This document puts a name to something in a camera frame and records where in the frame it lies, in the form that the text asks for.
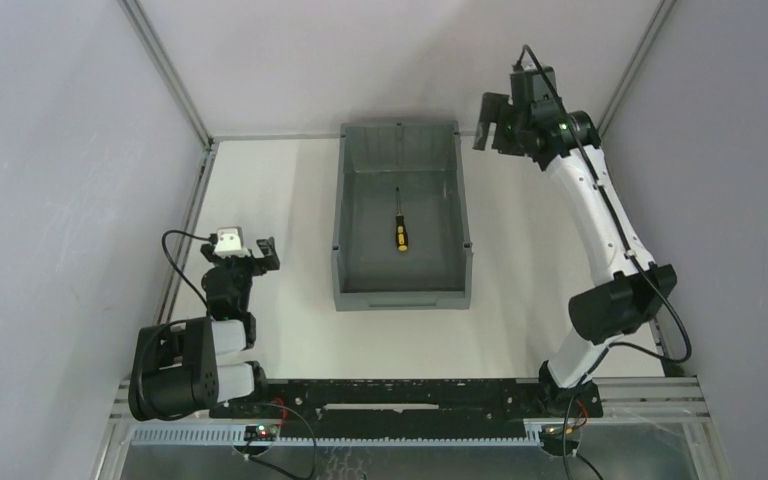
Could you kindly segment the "yellow black handled screwdriver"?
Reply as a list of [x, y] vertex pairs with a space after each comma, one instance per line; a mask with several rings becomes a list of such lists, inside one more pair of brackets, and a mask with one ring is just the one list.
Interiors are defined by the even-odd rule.
[[409, 249], [409, 237], [407, 233], [405, 218], [402, 212], [402, 206], [401, 206], [401, 192], [400, 188], [395, 188], [395, 195], [396, 195], [396, 215], [395, 215], [395, 221], [396, 221], [396, 234], [395, 234], [395, 240], [396, 240], [396, 248], [399, 252], [407, 252]]

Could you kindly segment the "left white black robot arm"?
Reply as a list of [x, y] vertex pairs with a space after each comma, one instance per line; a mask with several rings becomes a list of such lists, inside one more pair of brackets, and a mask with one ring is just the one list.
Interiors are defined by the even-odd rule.
[[253, 348], [253, 280], [280, 268], [274, 238], [256, 244], [258, 257], [234, 229], [203, 239], [200, 251], [211, 265], [201, 279], [204, 316], [140, 330], [128, 391], [136, 420], [175, 421], [230, 400], [258, 401], [265, 394], [267, 378], [258, 362], [220, 362]]

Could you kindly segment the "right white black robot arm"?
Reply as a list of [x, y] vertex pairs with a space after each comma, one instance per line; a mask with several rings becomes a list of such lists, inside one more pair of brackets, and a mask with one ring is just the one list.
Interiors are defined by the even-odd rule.
[[601, 139], [583, 111], [553, 100], [483, 94], [474, 149], [529, 157], [564, 193], [589, 261], [590, 289], [568, 302], [571, 330], [541, 364], [537, 401], [548, 416], [572, 409], [610, 348], [652, 320], [677, 283], [637, 236], [618, 198]]

